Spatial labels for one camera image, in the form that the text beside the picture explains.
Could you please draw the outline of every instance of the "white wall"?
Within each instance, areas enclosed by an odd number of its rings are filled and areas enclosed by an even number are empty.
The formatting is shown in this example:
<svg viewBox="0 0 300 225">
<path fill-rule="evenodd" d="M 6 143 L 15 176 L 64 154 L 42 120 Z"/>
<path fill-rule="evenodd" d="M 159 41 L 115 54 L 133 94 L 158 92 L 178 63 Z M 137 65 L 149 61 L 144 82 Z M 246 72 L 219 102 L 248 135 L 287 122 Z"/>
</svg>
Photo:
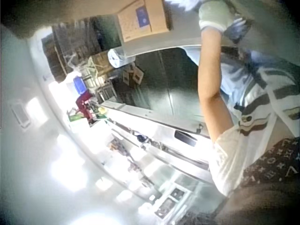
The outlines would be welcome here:
<svg viewBox="0 0 300 225">
<path fill-rule="evenodd" d="M 36 77 L 26 41 L 1 27 L 1 217 L 11 224 L 64 225 L 87 214 L 105 213 L 120 224 L 136 224 L 137 207 L 143 201 L 134 195 L 130 204 L 118 203 L 116 196 L 123 187 L 116 182 L 106 192 L 99 191 L 95 182 L 101 176 L 109 177 L 70 137 Z M 34 98 L 40 108 L 33 104 L 31 125 L 24 130 L 9 104 L 18 100 L 26 109 Z M 69 147 L 58 141 L 59 135 L 68 140 Z M 76 192 L 57 180 L 51 170 L 53 162 L 72 148 L 83 159 L 81 168 L 87 175 L 86 187 Z"/>
</svg>

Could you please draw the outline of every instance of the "white sleeve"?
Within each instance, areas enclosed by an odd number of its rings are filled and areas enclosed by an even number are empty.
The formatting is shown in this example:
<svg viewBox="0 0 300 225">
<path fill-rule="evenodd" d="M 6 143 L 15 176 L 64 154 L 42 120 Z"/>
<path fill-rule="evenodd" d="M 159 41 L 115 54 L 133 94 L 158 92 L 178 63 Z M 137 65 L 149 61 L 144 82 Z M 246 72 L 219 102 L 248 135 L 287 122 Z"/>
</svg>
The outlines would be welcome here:
<svg viewBox="0 0 300 225">
<path fill-rule="evenodd" d="M 238 151 L 239 136 L 239 127 L 237 125 L 225 131 L 216 140 L 209 157 L 212 178 L 218 190 L 226 196 L 231 190 L 235 189 L 235 177 L 239 176 L 239 174 L 235 173 L 237 171 L 243 173 L 243 171 L 236 170 L 234 163 L 236 151 Z"/>
</svg>

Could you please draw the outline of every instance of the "fluorescent light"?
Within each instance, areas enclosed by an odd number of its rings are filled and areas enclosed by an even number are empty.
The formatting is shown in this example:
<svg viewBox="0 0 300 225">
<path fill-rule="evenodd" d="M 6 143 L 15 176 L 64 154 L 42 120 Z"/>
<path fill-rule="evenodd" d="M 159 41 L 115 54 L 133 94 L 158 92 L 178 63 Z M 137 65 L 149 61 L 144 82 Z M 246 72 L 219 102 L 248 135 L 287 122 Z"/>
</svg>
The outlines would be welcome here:
<svg viewBox="0 0 300 225">
<path fill-rule="evenodd" d="M 120 225 L 117 221 L 107 218 L 103 214 L 89 214 L 86 215 L 75 222 L 71 223 L 71 225 Z"/>
<path fill-rule="evenodd" d="M 96 186 L 101 190 L 101 191 L 106 191 L 107 189 L 109 189 L 111 186 L 113 185 L 113 183 L 108 180 L 105 177 L 102 177 L 101 179 L 99 179 L 96 182 Z"/>
<path fill-rule="evenodd" d="M 129 198 L 132 197 L 132 192 L 128 191 L 128 190 L 124 190 L 122 191 L 118 196 L 117 196 L 117 200 L 119 202 L 124 202 L 126 200 L 128 200 Z"/>
<path fill-rule="evenodd" d="M 145 202 L 143 205 L 139 207 L 139 213 L 146 214 L 149 213 L 151 210 L 152 205 L 149 202 Z"/>
<path fill-rule="evenodd" d="M 161 161 L 155 160 L 144 169 L 144 174 L 147 177 L 151 176 L 160 166 L 162 166 L 162 164 Z"/>
<path fill-rule="evenodd" d="M 150 201 L 153 201 L 155 199 L 155 195 L 151 195 L 150 197 L 149 197 L 149 200 Z"/>
<path fill-rule="evenodd" d="M 37 120 L 39 125 L 42 125 L 48 120 L 48 117 L 45 115 L 44 110 L 36 97 L 28 102 L 26 110 L 29 115 Z"/>
</svg>

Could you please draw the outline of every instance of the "striped shirt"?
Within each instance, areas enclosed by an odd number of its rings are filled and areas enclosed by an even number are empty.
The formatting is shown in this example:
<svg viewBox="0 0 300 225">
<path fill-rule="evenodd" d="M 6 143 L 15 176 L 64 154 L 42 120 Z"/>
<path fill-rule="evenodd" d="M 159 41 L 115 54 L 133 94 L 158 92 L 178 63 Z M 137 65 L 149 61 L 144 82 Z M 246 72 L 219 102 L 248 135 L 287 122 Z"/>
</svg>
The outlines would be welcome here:
<svg viewBox="0 0 300 225">
<path fill-rule="evenodd" d="M 288 72 L 261 67 L 235 114 L 240 121 L 216 140 L 209 158 L 218 190 L 228 196 L 243 171 L 284 138 L 299 137 L 300 87 Z"/>
</svg>

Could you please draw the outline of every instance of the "red object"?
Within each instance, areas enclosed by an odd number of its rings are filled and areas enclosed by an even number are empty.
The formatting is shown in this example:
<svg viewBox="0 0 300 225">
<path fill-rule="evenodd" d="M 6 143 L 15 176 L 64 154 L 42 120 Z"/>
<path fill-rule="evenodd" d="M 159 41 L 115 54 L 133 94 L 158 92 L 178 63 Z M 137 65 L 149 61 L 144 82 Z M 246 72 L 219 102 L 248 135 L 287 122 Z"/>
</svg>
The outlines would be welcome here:
<svg viewBox="0 0 300 225">
<path fill-rule="evenodd" d="M 84 102 L 89 100 L 91 97 L 93 97 L 89 90 L 86 90 L 77 100 L 76 105 L 78 106 L 78 109 L 83 113 L 84 117 L 90 120 L 92 118 L 91 113 L 86 108 Z"/>
</svg>

